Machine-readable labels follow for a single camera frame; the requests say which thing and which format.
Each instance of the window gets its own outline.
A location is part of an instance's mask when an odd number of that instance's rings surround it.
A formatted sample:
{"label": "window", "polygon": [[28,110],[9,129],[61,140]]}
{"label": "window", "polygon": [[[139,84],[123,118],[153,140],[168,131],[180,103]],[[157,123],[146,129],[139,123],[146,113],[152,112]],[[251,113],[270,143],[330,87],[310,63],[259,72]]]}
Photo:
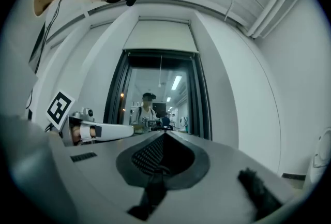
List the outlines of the window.
{"label": "window", "polygon": [[[135,126],[140,124],[143,115],[155,121],[156,125],[151,129],[169,127],[211,139],[205,87],[197,54],[126,50],[118,62],[110,86],[103,121]],[[147,93],[155,95],[149,104],[147,99],[143,99]],[[147,114],[148,107],[152,109],[149,112],[151,115]],[[148,132],[146,129],[135,131]]]}

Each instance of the person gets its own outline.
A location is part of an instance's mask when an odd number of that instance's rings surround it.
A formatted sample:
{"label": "person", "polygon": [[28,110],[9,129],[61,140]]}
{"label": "person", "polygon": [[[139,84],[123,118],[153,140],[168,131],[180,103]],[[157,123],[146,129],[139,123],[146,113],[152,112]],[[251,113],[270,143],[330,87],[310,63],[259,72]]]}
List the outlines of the person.
{"label": "person", "polygon": [[0,65],[6,69],[0,72],[0,114],[24,115],[27,99],[37,82],[28,64],[29,59],[53,1],[17,0],[7,17],[0,38]]}
{"label": "person", "polygon": [[168,113],[162,118],[162,126],[163,127],[170,127],[170,119],[168,117]]}
{"label": "person", "polygon": [[174,130],[174,126],[175,126],[175,114],[172,114],[172,116],[170,117],[170,129]]}
{"label": "person", "polygon": [[143,122],[143,118],[147,118],[150,121],[156,120],[156,113],[151,108],[152,101],[156,99],[156,96],[152,93],[144,93],[143,94],[143,105],[138,107],[137,110],[133,114],[131,126],[134,127],[135,133],[147,133],[152,129],[150,127],[146,127]]}
{"label": "person", "polygon": [[184,117],[184,126],[185,126],[186,133],[188,133],[188,116]]}

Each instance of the white wall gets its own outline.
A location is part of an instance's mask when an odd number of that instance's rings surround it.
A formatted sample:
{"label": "white wall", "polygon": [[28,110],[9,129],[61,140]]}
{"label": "white wall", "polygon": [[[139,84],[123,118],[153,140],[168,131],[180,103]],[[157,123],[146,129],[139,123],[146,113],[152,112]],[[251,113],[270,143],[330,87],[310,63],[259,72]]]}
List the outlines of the white wall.
{"label": "white wall", "polygon": [[331,126],[331,36],[316,0],[298,0],[257,45],[283,100],[287,130],[284,172],[306,174],[320,133]]}
{"label": "white wall", "polygon": [[[240,32],[214,17],[197,12],[195,15],[196,19],[192,19],[191,26],[194,36],[200,38],[200,42],[197,40],[197,43],[211,104],[213,140],[230,143],[232,146],[236,143],[233,104],[227,105],[225,102],[226,99],[232,99],[232,90],[237,115],[239,150],[281,174],[280,122],[266,69],[259,61],[263,58],[256,56]],[[219,103],[220,100],[232,111],[230,114],[233,118],[229,120],[233,124],[232,127],[225,122],[228,112]],[[230,141],[229,133],[221,125],[220,129],[214,129],[214,123],[225,126],[234,139]]]}
{"label": "white wall", "polygon": [[206,78],[213,141],[238,148],[239,137],[236,105],[231,83],[222,58],[207,28],[197,15],[192,16],[191,28],[200,52]]}
{"label": "white wall", "polygon": [[108,27],[109,24],[106,24],[94,29],[90,29],[82,38],[82,40],[77,44],[77,46],[67,58],[67,61],[58,76],[53,95],[55,95],[60,89],[69,95],[73,93],[76,88],[76,83],[73,80],[77,78],[82,64],[91,48]]}
{"label": "white wall", "polygon": [[37,71],[37,77],[40,77],[44,73],[44,71],[46,70],[47,65],[51,61],[51,58],[54,56],[55,51],[58,49],[59,46],[60,46],[60,43],[57,44],[52,49],[48,49],[47,54],[42,56],[43,59],[40,60],[40,65],[39,65],[39,68],[38,68],[38,71]]}

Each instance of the man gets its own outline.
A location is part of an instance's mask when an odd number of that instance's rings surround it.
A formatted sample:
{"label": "man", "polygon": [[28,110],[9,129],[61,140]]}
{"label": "man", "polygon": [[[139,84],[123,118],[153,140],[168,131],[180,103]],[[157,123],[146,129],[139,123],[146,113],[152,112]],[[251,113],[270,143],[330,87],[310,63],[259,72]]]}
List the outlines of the man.
{"label": "man", "polygon": [[162,126],[163,127],[170,127],[170,119],[168,117],[168,113],[162,118]]}
{"label": "man", "polygon": [[146,127],[144,125],[143,120],[148,119],[150,121],[156,120],[156,113],[151,108],[152,101],[156,99],[156,96],[151,93],[143,94],[143,105],[138,107],[137,110],[133,114],[131,126],[134,127],[134,132],[137,134],[143,134],[150,132],[152,128]]}
{"label": "man", "polygon": [[175,126],[175,114],[172,114],[172,116],[170,117],[170,129],[174,130],[174,126]]}

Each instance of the black strap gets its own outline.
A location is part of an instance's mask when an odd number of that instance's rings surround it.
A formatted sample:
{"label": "black strap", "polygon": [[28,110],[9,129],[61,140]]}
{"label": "black strap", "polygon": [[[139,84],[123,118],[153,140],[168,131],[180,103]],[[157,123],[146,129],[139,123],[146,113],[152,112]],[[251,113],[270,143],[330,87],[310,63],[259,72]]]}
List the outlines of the black strap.
{"label": "black strap", "polygon": [[238,179],[248,192],[249,198],[257,209],[256,220],[268,216],[282,206],[264,186],[263,181],[257,176],[256,171],[249,168],[245,171],[242,170],[239,173]]}
{"label": "black strap", "polygon": [[38,35],[37,41],[35,43],[35,46],[33,47],[33,51],[32,51],[32,54],[30,56],[29,62],[31,62],[31,60],[34,58],[35,54],[37,53],[38,47],[40,46],[41,41],[42,41],[43,36],[44,36],[44,33],[45,33],[45,26],[46,26],[46,22],[44,22],[44,24],[42,26],[42,29],[40,30],[40,33]]}
{"label": "black strap", "polygon": [[128,213],[141,220],[146,220],[157,208],[167,194],[164,184],[163,171],[169,170],[164,166],[155,169],[153,175],[149,178],[141,198],[140,205],[132,207]]}
{"label": "black strap", "polygon": [[140,118],[140,116],[141,116],[141,107],[139,107],[139,115],[138,115],[138,120],[136,120],[136,121],[139,121],[139,118]]}

